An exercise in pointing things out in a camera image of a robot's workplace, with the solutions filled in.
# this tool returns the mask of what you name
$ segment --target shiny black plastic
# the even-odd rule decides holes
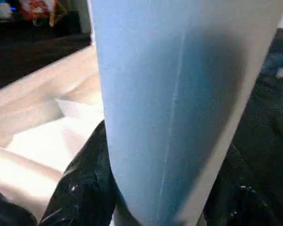
[[[36,226],[36,218],[26,209],[9,202],[0,193],[0,226]]]
[[[40,226],[108,226],[115,202],[102,121],[65,170]]]

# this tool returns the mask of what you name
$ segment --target black plastic bag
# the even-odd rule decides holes
[[[37,220],[26,209],[9,202],[0,193],[0,226],[36,226]]]
[[[115,203],[102,121],[65,170],[40,226],[108,226]]]

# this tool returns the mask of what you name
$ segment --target white fabric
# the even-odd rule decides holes
[[[10,19],[12,11],[8,3],[0,3],[0,18],[1,19]]]

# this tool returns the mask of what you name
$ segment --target dark floor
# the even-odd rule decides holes
[[[0,88],[90,44],[89,34],[57,38],[31,22],[0,24]]]

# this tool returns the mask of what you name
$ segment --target red object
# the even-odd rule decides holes
[[[36,13],[35,10],[37,8],[41,8],[42,12]],[[31,0],[29,2],[29,9],[30,9],[29,12],[27,12],[23,8],[20,9],[20,13],[23,15],[23,17],[26,20],[33,20],[39,17],[46,17],[50,13],[46,3],[42,0]]]

